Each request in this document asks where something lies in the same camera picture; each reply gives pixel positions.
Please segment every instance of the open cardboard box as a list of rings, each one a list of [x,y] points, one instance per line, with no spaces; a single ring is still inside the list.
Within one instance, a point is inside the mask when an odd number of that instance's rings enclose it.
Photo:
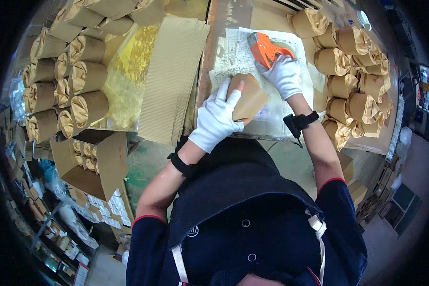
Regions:
[[[97,145],[97,161],[102,166],[100,175],[84,170],[74,158],[73,140]],[[75,188],[109,201],[127,175],[127,137],[123,131],[87,129],[73,139],[63,142],[51,140],[52,153],[59,177]]]

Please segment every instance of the shirt sleeve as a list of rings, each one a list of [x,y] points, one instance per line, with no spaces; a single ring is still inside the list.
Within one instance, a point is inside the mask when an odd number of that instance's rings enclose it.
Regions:
[[[132,224],[132,240],[126,271],[127,286],[158,284],[168,241],[168,225],[145,215]]]
[[[325,236],[343,263],[349,284],[357,285],[367,266],[367,249],[346,183],[342,179],[327,182],[316,204],[324,212]]]

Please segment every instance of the kraft paper wrapping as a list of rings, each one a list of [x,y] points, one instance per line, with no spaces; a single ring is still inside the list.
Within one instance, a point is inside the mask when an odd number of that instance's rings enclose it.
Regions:
[[[56,19],[49,29],[49,34],[70,43],[76,36],[78,36],[83,27],[64,21],[67,9],[67,7],[64,7],[59,11],[59,13],[57,13]]]
[[[102,20],[102,22],[100,22],[100,24],[98,24],[96,28],[105,33],[119,36],[126,33],[132,25],[133,21],[128,16],[126,16],[117,20],[105,18]]]
[[[349,70],[349,59],[339,49],[322,49],[315,53],[315,66],[320,73],[344,76]]]
[[[344,53],[367,54],[371,45],[370,37],[356,26],[346,27],[337,31],[337,46]]]
[[[344,76],[329,76],[327,89],[335,97],[349,98],[349,95],[358,90],[358,80],[351,74]]]
[[[382,103],[382,98],[384,94],[385,80],[383,76],[369,75],[363,72],[360,73],[359,79],[359,90],[362,93],[368,94],[373,97],[373,99]]]
[[[353,122],[354,119],[349,117],[348,114],[346,114],[345,104],[346,104],[346,99],[331,98],[330,100],[327,101],[326,114],[327,116],[332,117],[337,121],[340,121],[341,123],[348,126],[351,124],[351,122]]]
[[[72,66],[69,65],[67,53],[61,53],[57,58],[56,66],[54,67],[54,77],[57,80],[60,80],[63,77],[68,77],[71,69]]]
[[[351,129],[343,123],[329,117],[325,117],[322,126],[332,141],[334,148],[340,152],[351,136]]]
[[[86,8],[85,3],[85,0],[74,0],[73,5],[65,15],[64,21],[81,27],[95,28],[104,17]]]
[[[366,66],[367,72],[372,75],[387,75],[391,69],[391,66],[389,65],[389,60],[384,54],[382,59],[383,61],[379,65]]]
[[[138,0],[86,0],[85,6],[100,15],[118,20],[137,7]]]
[[[327,26],[326,32],[322,35],[313,37],[316,46],[321,49],[335,49],[337,48],[337,34],[335,33],[335,24],[330,22]]]
[[[308,39],[326,32],[329,22],[325,15],[315,9],[305,8],[288,17],[291,31],[302,39]]]
[[[378,120],[377,103],[368,94],[355,93],[346,100],[346,113],[357,121],[372,124]]]
[[[92,37],[78,36],[70,43],[69,63],[84,60],[98,63],[105,53],[105,43]]]
[[[59,123],[56,111],[48,109],[28,116],[26,124],[29,138],[39,144],[57,133]]]
[[[75,95],[100,90],[107,74],[107,68],[102,64],[79,61],[69,76],[69,87]]]
[[[76,126],[89,127],[108,113],[108,98],[102,91],[84,93],[72,98],[71,108]]]
[[[55,104],[54,90],[55,86],[52,82],[34,83],[24,89],[22,97],[26,113],[34,113],[52,108]]]
[[[267,93],[261,88],[260,83],[251,74],[236,74],[230,81],[227,91],[227,99],[241,81],[245,81],[245,87],[241,92],[241,98],[232,112],[232,120],[243,118],[252,119],[257,115],[269,100]]]
[[[143,0],[132,10],[129,17],[138,26],[151,26],[159,23],[165,15],[165,6],[161,0]]]

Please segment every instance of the red stripe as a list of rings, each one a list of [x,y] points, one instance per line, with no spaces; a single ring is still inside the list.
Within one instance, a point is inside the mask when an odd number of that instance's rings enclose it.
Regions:
[[[322,188],[324,188],[324,186],[325,186],[325,185],[327,185],[328,183],[330,183],[330,182],[332,182],[332,181],[342,181],[342,182],[344,182],[344,183],[345,183],[345,185],[346,185],[345,180],[343,180],[342,178],[332,178],[332,179],[328,180],[327,182],[325,182],[324,184],[322,184],[321,188],[318,190],[317,195],[319,195],[319,193],[321,192]]]
[[[144,217],[154,217],[154,218],[156,218],[156,219],[158,219],[158,220],[162,221],[163,223],[165,223],[165,221],[164,221],[163,219],[161,219],[160,217],[158,217],[158,216],[156,216],[156,215],[145,214],[145,215],[142,215],[142,216],[140,216],[140,217],[136,218],[136,219],[133,221],[132,226],[130,227],[130,229],[132,229],[132,228],[133,228],[133,225],[135,224],[135,222],[136,222],[137,220],[142,219],[142,218],[144,218]]]

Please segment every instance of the hand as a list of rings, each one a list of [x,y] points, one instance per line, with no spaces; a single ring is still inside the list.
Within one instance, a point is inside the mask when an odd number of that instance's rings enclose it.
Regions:
[[[245,82],[240,82],[226,101],[230,78],[226,78],[219,87],[217,94],[212,94],[199,108],[197,128],[189,135],[189,140],[211,153],[213,148],[224,138],[234,132],[243,131],[244,123],[234,122],[232,112],[240,100]]]
[[[296,93],[302,93],[302,90],[299,88],[301,66],[298,60],[292,59],[289,55],[284,56],[280,54],[278,58],[275,58],[269,70],[258,62],[256,62],[256,67],[278,90],[283,100]]]

